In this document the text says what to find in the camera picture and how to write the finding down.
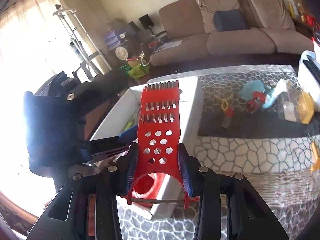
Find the white cardboard box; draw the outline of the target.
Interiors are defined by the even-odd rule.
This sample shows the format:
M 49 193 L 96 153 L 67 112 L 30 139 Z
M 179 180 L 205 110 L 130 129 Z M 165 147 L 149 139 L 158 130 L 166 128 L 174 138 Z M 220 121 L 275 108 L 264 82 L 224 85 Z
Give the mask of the white cardboard box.
M 195 191 L 182 178 L 178 146 L 193 154 L 204 96 L 197 76 L 131 87 L 95 131 L 92 140 L 120 135 L 132 118 L 138 161 L 134 162 L 120 204 L 146 219 L 169 218 L 183 190 Z

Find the patterned table cloth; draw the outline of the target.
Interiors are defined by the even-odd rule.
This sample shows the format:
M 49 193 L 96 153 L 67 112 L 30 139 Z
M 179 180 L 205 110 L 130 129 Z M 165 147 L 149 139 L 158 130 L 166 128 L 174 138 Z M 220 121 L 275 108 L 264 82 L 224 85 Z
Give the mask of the patterned table cloth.
M 319 172 L 311 172 L 310 142 L 319 143 L 319 119 L 304 125 L 284 119 L 285 100 L 296 103 L 300 85 L 286 65 L 249 65 L 196 70 L 204 96 L 202 118 L 193 154 L 218 174 L 242 173 L 267 202 L 290 239 L 306 228 L 319 205 Z M 240 90 L 249 81 L 273 87 L 290 80 L 290 91 L 269 109 L 248 113 Z M 224 113 L 216 96 L 234 95 L 230 126 L 222 127 Z

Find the wooden handled corkscrew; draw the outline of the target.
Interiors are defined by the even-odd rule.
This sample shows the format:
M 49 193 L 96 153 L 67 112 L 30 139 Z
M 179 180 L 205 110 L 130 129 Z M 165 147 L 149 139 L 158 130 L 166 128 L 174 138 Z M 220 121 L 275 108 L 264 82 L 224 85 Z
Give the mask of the wooden handled corkscrew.
M 314 141 L 310 142 L 310 150 L 311 150 L 312 157 L 314 160 L 313 164 L 310 166 L 310 171 L 314 172 L 316 170 L 319 170 L 319 168 L 320 168 L 320 158 L 318 155 L 316 143 Z

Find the brown sofa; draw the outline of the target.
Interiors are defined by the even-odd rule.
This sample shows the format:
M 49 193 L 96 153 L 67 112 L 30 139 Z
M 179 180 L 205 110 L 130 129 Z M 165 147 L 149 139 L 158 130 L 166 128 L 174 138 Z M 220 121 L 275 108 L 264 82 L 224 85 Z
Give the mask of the brown sofa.
M 155 67 L 212 57 L 300 55 L 313 50 L 284 0 L 179 0 L 159 15 L 170 42 L 151 56 Z

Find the red can opener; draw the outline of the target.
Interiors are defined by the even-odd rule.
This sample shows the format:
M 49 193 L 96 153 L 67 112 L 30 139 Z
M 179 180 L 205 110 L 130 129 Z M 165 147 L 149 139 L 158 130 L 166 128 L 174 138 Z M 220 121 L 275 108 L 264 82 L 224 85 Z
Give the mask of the red can opener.
M 252 93 L 252 98 L 246 103 L 246 109 L 249 113 L 254 113 L 257 111 L 266 100 L 266 94 L 263 92 L 255 91 Z

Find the yellow wishbone tool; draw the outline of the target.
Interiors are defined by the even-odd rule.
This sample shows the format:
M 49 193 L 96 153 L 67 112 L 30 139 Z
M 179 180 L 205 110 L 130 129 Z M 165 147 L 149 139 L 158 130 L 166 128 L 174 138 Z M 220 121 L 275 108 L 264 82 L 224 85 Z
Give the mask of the yellow wishbone tool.
M 227 129 L 230 126 L 232 117 L 234 115 L 234 108 L 233 108 L 234 95 L 232 92 L 227 92 L 226 94 L 223 95 L 223 97 L 216 96 L 215 98 L 220 102 L 220 108 L 224 113 L 222 127 Z

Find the dark blue cushion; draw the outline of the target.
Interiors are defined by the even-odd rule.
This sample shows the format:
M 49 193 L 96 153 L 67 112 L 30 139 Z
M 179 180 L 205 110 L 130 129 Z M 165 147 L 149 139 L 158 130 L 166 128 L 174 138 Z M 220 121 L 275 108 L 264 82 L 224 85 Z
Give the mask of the dark blue cushion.
M 241 10 L 216 11 L 213 24 L 218 32 L 250 29 Z

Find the red plastic grater peeler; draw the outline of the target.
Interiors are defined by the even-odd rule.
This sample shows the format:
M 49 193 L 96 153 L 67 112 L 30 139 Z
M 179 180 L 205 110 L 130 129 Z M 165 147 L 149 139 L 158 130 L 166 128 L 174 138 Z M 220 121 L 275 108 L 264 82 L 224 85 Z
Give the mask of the red plastic grater peeler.
M 163 173 L 175 178 L 184 189 L 182 201 L 173 200 L 188 208 L 198 200 L 193 193 L 187 160 L 179 153 L 180 88 L 177 80 L 146 85 L 142 90 L 138 121 L 138 153 L 136 163 L 129 172 L 127 203 L 141 202 L 133 198 L 136 182 L 151 173 Z

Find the green handled grater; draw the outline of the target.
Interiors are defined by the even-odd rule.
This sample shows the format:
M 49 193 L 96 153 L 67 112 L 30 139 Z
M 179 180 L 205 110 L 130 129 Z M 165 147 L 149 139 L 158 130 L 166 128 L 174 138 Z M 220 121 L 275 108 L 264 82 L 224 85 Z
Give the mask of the green handled grater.
M 138 106 L 138 108 L 135 110 L 135 112 L 133 113 L 131 118 L 129 118 L 127 124 L 125 125 L 125 127 L 123 129 L 124 132 L 127 131 L 132 126 L 135 126 L 137 124 L 138 118 L 139 118 L 139 114 L 140 114 L 140 106 Z

